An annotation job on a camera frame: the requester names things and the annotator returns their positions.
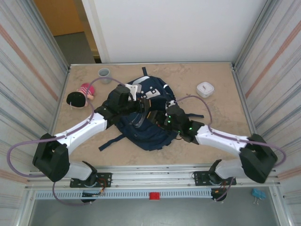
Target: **backpack strap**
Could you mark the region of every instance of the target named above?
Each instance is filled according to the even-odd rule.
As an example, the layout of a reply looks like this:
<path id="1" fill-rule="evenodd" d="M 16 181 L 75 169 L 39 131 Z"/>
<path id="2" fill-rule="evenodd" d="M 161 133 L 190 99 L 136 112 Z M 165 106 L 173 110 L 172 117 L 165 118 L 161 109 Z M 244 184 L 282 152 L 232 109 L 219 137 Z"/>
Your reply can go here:
<path id="1" fill-rule="evenodd" d="M 190 113 L 190 114 L 186 114 L 188 117 L 199 117 L 199 118 L 203 118 L 204 116 L 202 114 L 194 114 L 194 113 Z"/>
<path id="2" fill-rule="evenodd" d="M 142 71 L 143 71 L 143 76 L 148 76 L 148 75 L 147 75 L 147 71 L 146 71 L 146 67 L 143 67 L 143 68 L 142 68 Z"/>
<path id="3" fill-rule="evenodd" d="M 121 139 L 125 138 L 126 136 L 124 136 L 123 134 L 119 135 L 118 137 L 116 137 L 115 139 L 109 140 L 107 143 L 101 145 L 98 149 L 99 151 L 103 151 L 105 148 L 107 148 L 108 146 L 110 146 L 111 144 L 120 141 Z"/>

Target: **small white container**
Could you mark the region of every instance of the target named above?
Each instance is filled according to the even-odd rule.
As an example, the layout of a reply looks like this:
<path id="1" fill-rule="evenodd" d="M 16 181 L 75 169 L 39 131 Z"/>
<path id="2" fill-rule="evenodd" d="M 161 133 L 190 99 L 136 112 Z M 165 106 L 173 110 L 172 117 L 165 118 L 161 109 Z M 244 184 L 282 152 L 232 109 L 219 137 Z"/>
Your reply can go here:
<path id="1" fill-rule="evenodd" d="M 211 85 L 209 82 L 202 82 L 201 84 L 198 84 L 197 86 L 197 93 L 203 97 L 206 98 L 213 94 L 214 92 L 214 87 Z"/>

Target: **gray floor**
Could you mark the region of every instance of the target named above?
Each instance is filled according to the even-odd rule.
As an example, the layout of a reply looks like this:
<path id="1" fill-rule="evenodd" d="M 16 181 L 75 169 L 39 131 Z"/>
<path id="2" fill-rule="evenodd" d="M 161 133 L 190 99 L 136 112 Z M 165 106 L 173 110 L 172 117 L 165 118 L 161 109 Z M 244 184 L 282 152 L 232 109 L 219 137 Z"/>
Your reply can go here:
<path id="1" fill-rule="evenodd" d="M 224 203 L 211 199 L 150 201 L 96 200 L 92 206 L 68 207 L 55 200 L 36 201 L 32 226 L 278 226 L 268 188 L 254 205 L 251 188 L 232 188 Z"/>
<path id="2" fill-rule="evenodd" d="M 67 62 L 71 64 L 95 64 L 84 32 L 55 36 Z"/>

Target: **corrugated metal wall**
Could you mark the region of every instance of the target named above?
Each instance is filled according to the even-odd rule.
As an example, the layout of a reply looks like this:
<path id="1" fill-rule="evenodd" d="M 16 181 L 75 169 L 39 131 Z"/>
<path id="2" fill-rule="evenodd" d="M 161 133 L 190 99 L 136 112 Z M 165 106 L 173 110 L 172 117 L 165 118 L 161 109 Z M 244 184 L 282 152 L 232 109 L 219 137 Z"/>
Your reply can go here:
<path id="1" fill-rule="evenodd" d="M 0 2 L 0 225 L 12 225 L 26 178 L 13 173 L 6 153 L 13 144 L 48 132 L 68 73 L 31 1 Z M 36 145 L 12 152 L 17 169 L 33 169 Z"/>
<path id="2" fill-rule="evenodd" d="M 287 154 L 277 172 L 295 225 L 301 225 L 301 1 L 274 3 L 236 65 L 257 132 Z"/>

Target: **doorway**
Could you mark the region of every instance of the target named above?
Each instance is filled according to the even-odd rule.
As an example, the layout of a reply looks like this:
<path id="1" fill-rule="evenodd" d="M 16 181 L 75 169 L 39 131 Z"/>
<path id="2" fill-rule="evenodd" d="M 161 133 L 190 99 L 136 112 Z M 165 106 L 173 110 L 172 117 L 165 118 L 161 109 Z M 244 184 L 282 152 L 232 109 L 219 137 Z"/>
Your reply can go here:
<path id="1" fill-rule="evenodd" d="M 101 63 L 81 0 L 34 0 L 68 64 Z"/>

